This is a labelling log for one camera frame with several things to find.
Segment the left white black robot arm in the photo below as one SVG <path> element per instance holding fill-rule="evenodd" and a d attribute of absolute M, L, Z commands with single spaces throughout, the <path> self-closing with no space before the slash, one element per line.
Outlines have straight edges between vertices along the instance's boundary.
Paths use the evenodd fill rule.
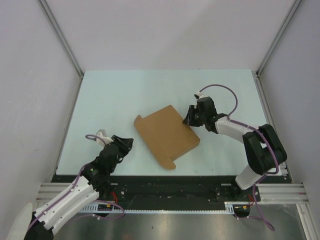
<path fill-rule="evenodd" d="M 52 240 L 83 207 L 110 196 L 110 176 L 132 150 L 134 139 L 108 137 L 104 130 L 87 134 L 85 138 L 102 146 L 99 155 L 82 166 L 74 181 L 61 193 L 33 211 L 24 239 Z"/>

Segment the brown cardboard box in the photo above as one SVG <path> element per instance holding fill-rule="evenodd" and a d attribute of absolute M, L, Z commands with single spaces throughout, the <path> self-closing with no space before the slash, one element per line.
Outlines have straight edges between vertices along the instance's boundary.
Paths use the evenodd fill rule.
<path fill-rule="evenodd" d="M 172 106 L 168 105 L 148 116 L 138 115 L 134 127 L 157 160 L 166 170 L 174 170 L 175 160 L 200 144 L 200 138 Z"/>

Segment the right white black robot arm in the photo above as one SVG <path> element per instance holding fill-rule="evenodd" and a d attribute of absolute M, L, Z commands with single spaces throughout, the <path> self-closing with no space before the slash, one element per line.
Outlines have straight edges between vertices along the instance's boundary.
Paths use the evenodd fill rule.
<path fill-rule="evenodd" d="M 248 165 L 235 177 L 236 185 L 230 188 L 231 196 L 242 201 L 249 188 L 265 175 L 279 172 L 279 166 L 287 161 L 285 151 L 275 129 L 270 124 L 258 127 L 230 119 L 225 113 L 217 113 L 209 96 L 195 96 L 196 104 L 190 105 L 183 124 L 190 127 L 205 126 L 208 132 L 228 136 L 244 145 Z"/>

